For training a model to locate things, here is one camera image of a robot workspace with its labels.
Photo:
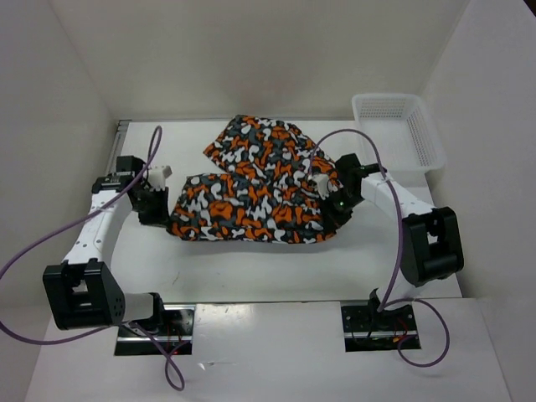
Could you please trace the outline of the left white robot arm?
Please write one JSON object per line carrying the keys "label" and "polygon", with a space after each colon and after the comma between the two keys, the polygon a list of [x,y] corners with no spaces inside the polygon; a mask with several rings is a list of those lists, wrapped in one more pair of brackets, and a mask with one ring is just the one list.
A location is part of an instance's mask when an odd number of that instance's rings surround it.
{"label": "left white robot arm", "polygon": [[116,170],[99,177],[91,189],[90,219],[63,261],[49,265],[44,288],[61,330],[137,324],[155,335],[167,325],[156,292],[125,293],[111,272],[121,228],[132,212],[140,224],[164,228],[169,222],[169,166],[146,167],[138,157],[116,159]]}

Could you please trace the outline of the orange camouflage shorts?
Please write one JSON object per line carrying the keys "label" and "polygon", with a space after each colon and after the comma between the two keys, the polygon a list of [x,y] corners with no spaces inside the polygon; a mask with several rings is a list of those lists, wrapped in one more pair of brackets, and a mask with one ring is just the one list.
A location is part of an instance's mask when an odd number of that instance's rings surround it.
{"label": "orange camouflage shorts", "polygon": [[237,115],[204,150],[220,173],[187,177],[167,231],[184,241],[314,244],[337,226],[322,217],[342,188],[335,162],[290,122]]}

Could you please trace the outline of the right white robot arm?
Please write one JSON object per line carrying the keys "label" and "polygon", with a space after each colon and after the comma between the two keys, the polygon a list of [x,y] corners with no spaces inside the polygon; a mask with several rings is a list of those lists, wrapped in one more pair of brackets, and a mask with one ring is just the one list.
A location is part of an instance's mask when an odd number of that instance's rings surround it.
{"label": "right white robot arm", "polygon": [[394,271],[388,285],[372,290],[368,301],[368,322],[385,329],[396,320],[397,310],[416,300],[421,288],[463,269],[456,213],[417,198],[377,163],[363,165],[355,154],[340,157],[335,166],[342,187],[321,202],[327,229],[346,224],[353,209],[363,201],[373,204],[397,225]]}

